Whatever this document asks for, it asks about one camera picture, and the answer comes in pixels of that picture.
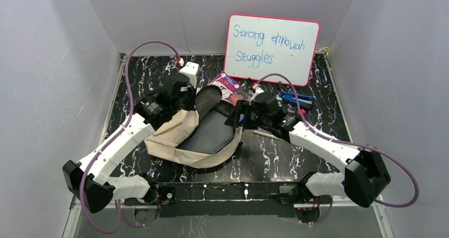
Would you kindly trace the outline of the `beige canvas backpack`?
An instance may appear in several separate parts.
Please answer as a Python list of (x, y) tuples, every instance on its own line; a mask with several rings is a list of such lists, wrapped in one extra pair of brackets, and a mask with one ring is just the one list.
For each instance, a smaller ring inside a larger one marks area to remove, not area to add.
[(225, 124), (234, 105), (222, 98), (219, 87), (198, 90), (194, 111), (181, 110), (144, 140), (151, 156), (196, 169), (218, 166), (235, 153), (242, 128)]

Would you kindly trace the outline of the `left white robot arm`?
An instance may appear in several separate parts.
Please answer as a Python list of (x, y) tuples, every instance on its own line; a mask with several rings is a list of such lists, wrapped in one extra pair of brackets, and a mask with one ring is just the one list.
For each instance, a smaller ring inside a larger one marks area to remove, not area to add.
[(163, 78), (162, 86), (138, 101), (131, 121), (123, 123), (99, 148), (80, 161), (66, 162), (62, 171), (70, 192), (84, 202), (90, 213), (103, 210), (110, 202), (139, 198), (152, 204), (158, 198), (158, 184), (145, 174), (112, 177), (120, 162), (144, 139), (183, 108), (193, 110), (197, 75), (175, 72)]

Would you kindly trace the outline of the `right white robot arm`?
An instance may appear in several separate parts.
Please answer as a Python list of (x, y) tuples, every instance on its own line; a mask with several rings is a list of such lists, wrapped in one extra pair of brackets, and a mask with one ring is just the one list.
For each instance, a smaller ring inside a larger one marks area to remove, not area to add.
[(285, 110), (270, 92), (258, 93), (250, 101), (238, 100), (225, 125), (246, 130), (263, 128), (336, 167), (337, 173), (306, 174), (288, 192), (289, 197), (305, 203), (311, 203), (320, 196), (340, 196), (367, 208), (391, 181), (379, 153), (348, 146), (328, 135), (312, 131), (298, 112)]

